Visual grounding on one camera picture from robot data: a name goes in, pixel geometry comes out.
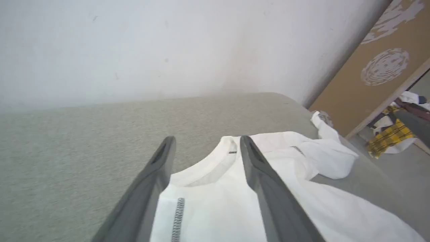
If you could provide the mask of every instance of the gray mattress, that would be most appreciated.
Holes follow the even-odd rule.
[[[1,115],[0,241],[90,240],[166,136],[177,139],[177,172],[208,155],[225,135],[295,131],[317,138],[310,117],[275,93]],[[347,178],[314,181],[365,198],[414,227],[403,197],[364,156]]]

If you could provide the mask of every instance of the gray fabric surface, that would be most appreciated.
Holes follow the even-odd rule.
[[[0,241],[88,241],[164,137],[174,172],[225,135],[295,131],[317,137],[310,112],[275,93],[94,105],[0,116]],[[351,175],[315,181],[411,223],[402,197],[360,157]]]

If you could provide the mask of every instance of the white shirt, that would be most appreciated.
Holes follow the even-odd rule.
[[[424,241],[397,216],[337,188],[309,181],[347,176],[356,153],[315,113],[323,139],[295,132],[251,136],[323,238],[328,241]],[[222,137],[194,166],[171,176],[159,198],[152,242],[266,241],[256,193],[246,183],[240,137]]]

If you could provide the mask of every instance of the wall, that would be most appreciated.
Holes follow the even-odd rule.
[[[274,91],[308,104],[387,0],[5,0],[0,112]]]

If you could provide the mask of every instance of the brown panel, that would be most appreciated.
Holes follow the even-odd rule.
[[[309,109],[347,135],[430,58],[429,25],[430,0],[394,0],[369,34],[394,32],[366,36]]]

